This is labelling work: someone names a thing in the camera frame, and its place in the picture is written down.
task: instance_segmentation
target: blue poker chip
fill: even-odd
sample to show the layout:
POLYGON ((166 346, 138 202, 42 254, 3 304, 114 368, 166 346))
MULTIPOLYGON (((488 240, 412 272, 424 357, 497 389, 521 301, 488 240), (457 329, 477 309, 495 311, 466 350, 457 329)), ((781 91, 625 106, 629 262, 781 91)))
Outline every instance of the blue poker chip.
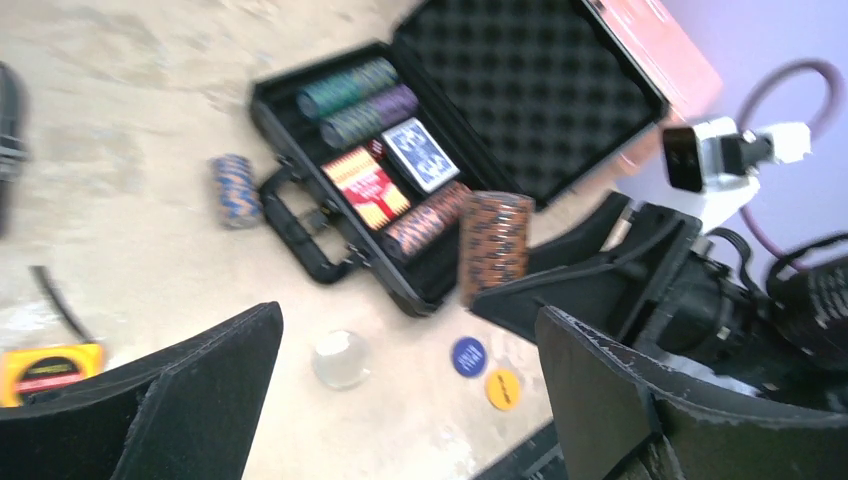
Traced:
POLYGON ((453 368, 463 377, 476 377, 486 367, 486 349, 476 338, 460 338, 453 346, 451 358, 453 368))

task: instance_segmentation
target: case lid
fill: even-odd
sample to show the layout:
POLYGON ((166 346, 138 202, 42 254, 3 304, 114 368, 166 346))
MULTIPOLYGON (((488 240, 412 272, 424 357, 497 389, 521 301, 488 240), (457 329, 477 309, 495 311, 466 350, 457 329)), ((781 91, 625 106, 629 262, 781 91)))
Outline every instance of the case lid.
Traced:
POLYGON ((486 183, 538 208, 668 109, 585 0, 427 0, 393 48, 417 58, 486 183))

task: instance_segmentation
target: black aluminum case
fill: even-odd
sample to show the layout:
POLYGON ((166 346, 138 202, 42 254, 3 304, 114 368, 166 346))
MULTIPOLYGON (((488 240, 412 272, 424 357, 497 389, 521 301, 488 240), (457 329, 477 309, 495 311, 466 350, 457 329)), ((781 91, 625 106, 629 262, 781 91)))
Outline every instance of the black aluminum case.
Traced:
MULTIPOLYGON (((543 209, 653 128, 668 101, 586 0, 429 0, 372 43, 254 85, 251 118, 282 168, 260 188, 265 216, 310 276, 332 284, 370 267, 397 305, 427 316, 456 285, 454 226, 407 264, 380 247, 321 166, 327 146, 295 104, 298 89, 376 57, 391 61, 418 96, 417 118, 475 190, 523 193, 543 209), (319 214, 335 217, 351 255, 331 263, 309 228, 279 198, 305 187, 319 214)), ((410 199, 426 197, 390 162, 381 165, 410 199)))

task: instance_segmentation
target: poker chip stack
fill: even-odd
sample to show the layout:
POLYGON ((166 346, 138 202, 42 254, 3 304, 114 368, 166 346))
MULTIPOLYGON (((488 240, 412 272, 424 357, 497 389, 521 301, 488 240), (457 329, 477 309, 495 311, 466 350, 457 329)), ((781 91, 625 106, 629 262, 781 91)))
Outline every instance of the poker chip stack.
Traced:
POLYGON ((221 225, 229 229, 258 225, 262 216, 262 204, 253 183, 250 161, 229 153, 213 158, 210 163, 221 225))
POLYGON ((406 262, 459 220, 471 190, 452 181, 386 229, 383 248, 406 262))
POLYGON ((503 192, 473 192, 460 219, 460 301, 527 274, 527 232, 533 199, 503 192))
POLYGON ((415 114, 418 97, 406 85, 392 87, 321 122, 321 137, 344 149, 415 114))
POLYGON ((397 81, 395 67, 385 58, 378 58, 307 85, 298 93, 297 105, 304 116, 317 120, 361 102, 397 81))

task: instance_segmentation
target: poker chip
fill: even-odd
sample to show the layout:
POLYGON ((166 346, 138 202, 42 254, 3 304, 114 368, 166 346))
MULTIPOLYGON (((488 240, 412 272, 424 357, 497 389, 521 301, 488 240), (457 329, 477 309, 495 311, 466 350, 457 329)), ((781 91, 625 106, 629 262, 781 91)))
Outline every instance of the poker chip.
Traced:
POLYGON ((512 410, 521 401, 521 382, 507 369, 495 370, 486 379, 486 397, 498 410, 512 410))
POLYGON ((460 375, 473 378, 486 368, 486 349, 476 338, 463 337, 453 346, 451 360, 460 375))

